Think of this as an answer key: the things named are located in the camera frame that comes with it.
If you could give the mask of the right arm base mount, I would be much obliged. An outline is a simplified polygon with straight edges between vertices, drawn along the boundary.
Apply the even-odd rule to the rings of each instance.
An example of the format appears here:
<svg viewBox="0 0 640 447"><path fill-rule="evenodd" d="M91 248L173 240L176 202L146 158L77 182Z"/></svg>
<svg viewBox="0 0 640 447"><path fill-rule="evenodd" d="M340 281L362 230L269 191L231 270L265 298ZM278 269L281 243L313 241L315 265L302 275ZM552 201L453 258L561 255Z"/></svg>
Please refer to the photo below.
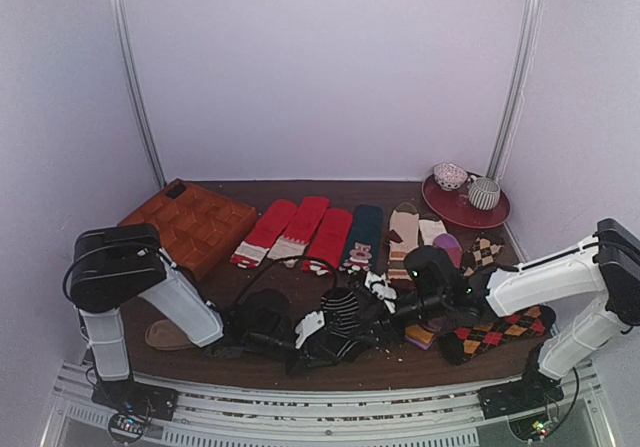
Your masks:
<svg viewBox="0 0 640 447"><path fill-rule="evenodd" d="M564 393L559 381L533 375L484 387L478 399L486 420L505 417L515 438L533 443L551 434L559 421Z"/></svg>

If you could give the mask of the black white striped sock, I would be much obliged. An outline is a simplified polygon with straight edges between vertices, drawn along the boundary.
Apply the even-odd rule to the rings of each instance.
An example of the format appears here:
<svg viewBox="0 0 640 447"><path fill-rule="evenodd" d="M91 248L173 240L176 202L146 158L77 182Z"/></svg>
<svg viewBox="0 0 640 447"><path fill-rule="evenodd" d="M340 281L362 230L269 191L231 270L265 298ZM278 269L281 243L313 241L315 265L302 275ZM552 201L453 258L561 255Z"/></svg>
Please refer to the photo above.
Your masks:
<svg viewBox="0 0 640 447"><path fill-rule="evenodd" d="M369 348L355 339L356 319L360 315L358 298L348 288L332 288L322 295L320 310L324 312L326 331L339 333L350 339L350 350L340 361L353 363Z"/></svg>

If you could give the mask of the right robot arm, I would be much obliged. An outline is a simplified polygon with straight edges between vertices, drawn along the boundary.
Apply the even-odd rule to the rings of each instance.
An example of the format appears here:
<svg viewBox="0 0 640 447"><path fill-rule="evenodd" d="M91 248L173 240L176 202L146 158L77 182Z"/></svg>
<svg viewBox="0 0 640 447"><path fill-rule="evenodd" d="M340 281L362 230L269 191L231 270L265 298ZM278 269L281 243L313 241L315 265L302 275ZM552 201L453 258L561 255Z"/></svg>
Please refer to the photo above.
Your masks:
<svg viewBox="0 0 640 447"><path fill-rule="evenodd" d="M616 220L598 222L596 232L537 261L485 267L464 276L448 253L423 246L404 267L416 288L393 304L381 301L361 318L358 340L394 340L420 320L446 316L472 327L491 313L506 318L522 309L579 294L594 299L533 356L534 370L513 386L519 407L535 407L558 381L612 337L639 324L639 240Z"/></svg>

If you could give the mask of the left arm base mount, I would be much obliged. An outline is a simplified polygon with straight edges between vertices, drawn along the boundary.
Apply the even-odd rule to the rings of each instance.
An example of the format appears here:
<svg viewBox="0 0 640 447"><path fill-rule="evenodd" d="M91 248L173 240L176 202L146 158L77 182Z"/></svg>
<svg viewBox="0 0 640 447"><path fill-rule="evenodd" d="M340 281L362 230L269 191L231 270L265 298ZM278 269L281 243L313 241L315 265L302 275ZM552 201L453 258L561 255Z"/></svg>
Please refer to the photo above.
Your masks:
<svg viewBox="0 0 640 447"><path fill-rule="evenodd" d="M154 420L173 419L178 401L175 389L141 383L133 377L120 381L97 377L92 386L92 402L114 411L106 429L116 442L137 442L152 427Z"/></svg>

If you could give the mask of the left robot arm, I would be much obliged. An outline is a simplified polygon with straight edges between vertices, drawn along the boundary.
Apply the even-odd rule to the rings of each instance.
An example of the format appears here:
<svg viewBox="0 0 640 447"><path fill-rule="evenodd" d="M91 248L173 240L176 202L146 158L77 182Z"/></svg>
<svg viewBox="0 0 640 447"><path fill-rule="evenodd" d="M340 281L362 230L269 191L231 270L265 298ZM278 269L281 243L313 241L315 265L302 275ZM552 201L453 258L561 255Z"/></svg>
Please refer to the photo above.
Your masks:
<svg viewBox="0 0 640 447"><path fill-rule="evenodd" d="M155 307L187 340L215 356L244 351L282 359L286 371L335 365L353 354L353 326L344 312L350 291L327 291L320 309L293 323L288 298L244 287L227 307L207 301L187 268L174 262L150 224L89 230L75 241L62 290L79 313L98 381L123 411L144 391L132 380L120 308L134 298Z"/></svg>

